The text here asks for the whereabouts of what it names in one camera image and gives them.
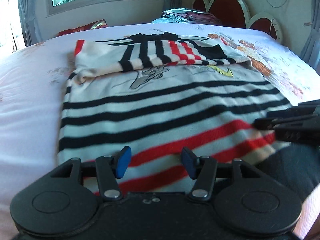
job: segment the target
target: metal screw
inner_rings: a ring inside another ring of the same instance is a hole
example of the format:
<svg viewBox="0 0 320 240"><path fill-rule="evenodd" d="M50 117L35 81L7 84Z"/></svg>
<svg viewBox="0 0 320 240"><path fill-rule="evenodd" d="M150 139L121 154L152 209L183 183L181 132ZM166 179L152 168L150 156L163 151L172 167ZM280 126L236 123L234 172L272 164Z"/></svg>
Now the metal screw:
<svg viewBox="0 0 320 240"><path fill-rule="evenodd" d="M204 198L208 196L208 192L204 189L196 189L192 192L194 197Z"/></svg>
<svg viewBox="0 0 320 240"><path fill-rule="evenodd" d="M109 189L104 192L104 195L109 198L117 198L120 197L120 192L115 189Z"/></svg>
<svg viewBox="0 0 320 240"><path fill-rule="evenodd" d="M148 200L148 199L144 199L144 200L142 200L142 202L145 204L151 204L151 200Z"/></svg>
<svg viewBox="0 0 320 240"><path fill-rule="evenodd" d="M151 199L153 202L159 202L161 199L158 197L154 197L153 199Z"/></svg>

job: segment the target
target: red headboard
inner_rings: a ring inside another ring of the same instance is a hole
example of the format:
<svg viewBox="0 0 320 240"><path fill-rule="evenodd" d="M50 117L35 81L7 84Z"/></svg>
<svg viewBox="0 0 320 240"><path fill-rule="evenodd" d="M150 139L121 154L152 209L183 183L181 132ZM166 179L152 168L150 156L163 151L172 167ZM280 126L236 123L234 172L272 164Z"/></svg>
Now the red headboard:
<svg viewBox="0 0 320 240"><path fill-rule="evenodd" d="M208 0L194 0L192 3L192 8L199 11L207 11Z"/></svg>
<svg viewBox="0 0 320 240"><path fill-rule="evenodd" d="M259 13L253 16L249 21L248 29L263 31L279 43L282 42L281 28L276 19L268 13Z"/></svg>
<svg viewBox="0 0 320 240"><path fill-rule="evenodd" d="M279 43L282 42L282 31L277 21L267 13L260 13L251 18L243 0L194 0L192 8L201 11L206 9L220 19L224 26L263 31Z"/></svg>
<svg viewBox="0 0 320 240"><path fill-rule="evenodd" d="M243 0L211 0L208 8L224 26L245 29L250 20L249 10Z"/></svg>

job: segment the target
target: red pillow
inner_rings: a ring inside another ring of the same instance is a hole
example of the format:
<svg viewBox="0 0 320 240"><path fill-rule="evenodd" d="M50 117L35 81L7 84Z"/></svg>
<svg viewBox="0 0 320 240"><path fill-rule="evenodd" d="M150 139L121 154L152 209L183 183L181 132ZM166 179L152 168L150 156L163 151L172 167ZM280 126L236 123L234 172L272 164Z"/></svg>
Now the red pillow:
<svg viewBox="0 0 320 240"><path fill-rule="evenodd" d="M107 23L105 20L100 20L97 22L93 22L93 23L89 23L85 26L81 26L78 28L74 28L74 29L68 29L62 32L59 32L57 37L62 36L62 35L66 35L69 33L76 33L76 32L81 32L81 31L87 31L87 30L94 30L94 29L100 29L100 28L106 28L108 27Z"/></svg>

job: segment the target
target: folded clothes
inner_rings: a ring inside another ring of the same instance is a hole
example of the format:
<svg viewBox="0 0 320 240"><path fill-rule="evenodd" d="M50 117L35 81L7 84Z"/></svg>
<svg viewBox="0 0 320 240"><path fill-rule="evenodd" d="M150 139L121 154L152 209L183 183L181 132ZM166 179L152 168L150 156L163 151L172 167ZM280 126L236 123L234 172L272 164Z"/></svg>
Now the folded clothes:
<svg viewBox="0 0 320 240"><path fill-rule="evenodd" d="M194 9L170 9L164 11L159 19L152 23L193 23L221 26L221 21L209 12Z"/></svg>

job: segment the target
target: bed sheet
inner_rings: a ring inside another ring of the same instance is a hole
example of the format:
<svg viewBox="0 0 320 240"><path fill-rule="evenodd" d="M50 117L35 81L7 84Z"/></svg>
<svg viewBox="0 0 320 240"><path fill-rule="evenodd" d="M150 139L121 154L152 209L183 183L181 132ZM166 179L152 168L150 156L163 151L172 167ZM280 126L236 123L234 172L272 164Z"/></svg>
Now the bed sheet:
<svg viewBox="0 0 320 240"><path fill-rule="evenodd" d="M66 80L74 69L76 41L164 31L222 38L250 56L255 68L293 105L320 97L316 72L288 48L255 30L179 24L119 26L73 33L17 51L0 62L0 239L10 239L16 233L9 213L12 197L57 165L61 102ZM320 211L316 201L311 206L313 213L306 216L304 231L311 228L314 213Z"/></svg>

